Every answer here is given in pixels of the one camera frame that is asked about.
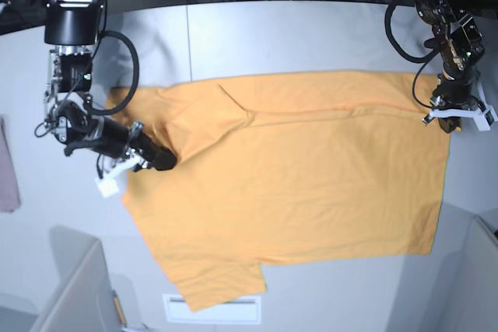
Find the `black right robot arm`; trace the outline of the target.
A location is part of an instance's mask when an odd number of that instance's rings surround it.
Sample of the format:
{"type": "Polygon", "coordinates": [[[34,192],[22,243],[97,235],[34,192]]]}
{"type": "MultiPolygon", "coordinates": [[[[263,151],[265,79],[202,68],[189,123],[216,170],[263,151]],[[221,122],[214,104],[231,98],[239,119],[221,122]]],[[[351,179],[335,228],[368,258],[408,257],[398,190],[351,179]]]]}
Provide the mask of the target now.
{"type": "Polygon", "coordinates": [[[112,119],[132,101],[139,87],[139,56],[123,33],[107,29],[107,0],[47,0],[44,42],[51,45],[51,70],[44,94],[42,128],[64,145],[66,156],[88,149],[133,172],[173,169],[177,157],[157,145],[141,121],[127,127],[112,119]],[[105,38],[122,42],[132,58],[132,83],[124,99],[97,109],[90,93],[93,61],[105,38]]]}

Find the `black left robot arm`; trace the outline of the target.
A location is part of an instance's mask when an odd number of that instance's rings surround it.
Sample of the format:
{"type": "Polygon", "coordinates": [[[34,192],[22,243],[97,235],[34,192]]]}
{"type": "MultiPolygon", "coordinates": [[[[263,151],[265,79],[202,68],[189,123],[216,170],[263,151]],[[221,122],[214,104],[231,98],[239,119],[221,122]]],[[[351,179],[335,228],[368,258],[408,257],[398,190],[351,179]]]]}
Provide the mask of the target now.
{"type": "Polygon", "coordinates": [[[391,46],[406,61],[425,68],[436,56],[443,62],[437,87],[430,101],[418,104],[428,110],[423,123],[438,121],[440,128],[451,133],[470,119],[479,131],[488,131],[497,120],[496,111],[487,103],[480,72],[476,65],[485,54],[482,34],[472,15],[456,0],[414,0],[419,18],[432,30],[425,41],[429,53],[416,57],[407,53],[392,33],[391,20],[403,0],[392,0],[384,14],[384,29],[391,46]]]}

